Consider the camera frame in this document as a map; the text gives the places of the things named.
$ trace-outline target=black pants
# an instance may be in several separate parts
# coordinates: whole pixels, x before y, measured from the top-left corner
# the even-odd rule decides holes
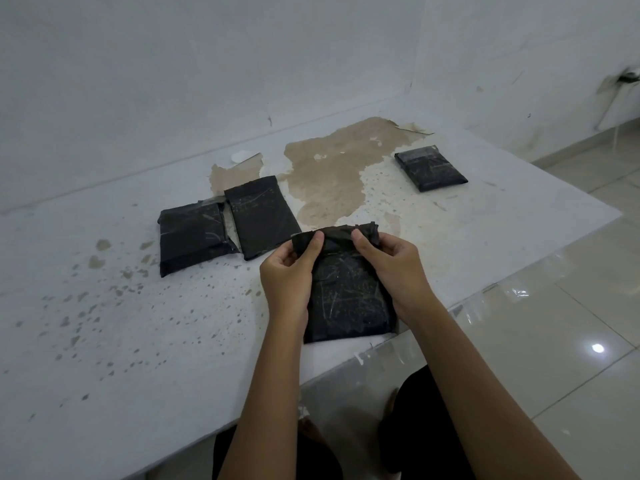
[[[216,437],[213,480],[218,478],[235,431],[234,426]],[[389,473],[402,472],[403,480],[476,478],[428,365],[400,387],[393,412],[380,422],[378,441],[384,468]],[[296,478],[341,480],[342,469],[326,445],[298,433]]]

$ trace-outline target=person's right arm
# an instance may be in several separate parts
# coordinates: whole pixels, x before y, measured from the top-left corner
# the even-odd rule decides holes
[[[352,239],[418,341],[476,478],[578,479],[431,291],[418,249],[385,233],[382,251],[358,230]]]

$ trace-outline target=black plastic wrapping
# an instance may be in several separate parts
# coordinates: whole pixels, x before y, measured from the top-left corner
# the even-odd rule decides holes
[[[444,158],[436,145],[396,153],[396,160],[420,192],[450,185],[466,184],[468,180]]]
[[[224,200],[201,200],[160,212],[160,276],[238,252],[225,229]]]
[[[304,342],[347,339],[395,331],[396,312],[376,270],[356,250],[351,231],[361,233],[380,247],[378,226],[325,227],[324,245],[313,268],[309,322]],[[300,256],[314,236],[304,232],[293,236],[293,249]]]
[[[276,249],[300,232],[276,177],[263,177],[225,190],[244,259]]]

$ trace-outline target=white wall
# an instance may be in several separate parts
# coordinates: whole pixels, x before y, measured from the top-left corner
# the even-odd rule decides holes
[[[532,161],[594,134],[632,64],[640,0],[427,0],[412,93]]]
[[[0,210],[408,90],[424,0],[0,0]]]

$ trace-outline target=person's left hand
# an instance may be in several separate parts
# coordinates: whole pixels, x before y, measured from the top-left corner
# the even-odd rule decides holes
[[[324,234],[317,231],[299,258],[293,243],[285,242],[260,265],[260,282],[269,305],[269,322],[299,327],[307,326],[307,304],[311,296],[311,270],[324,243]]]

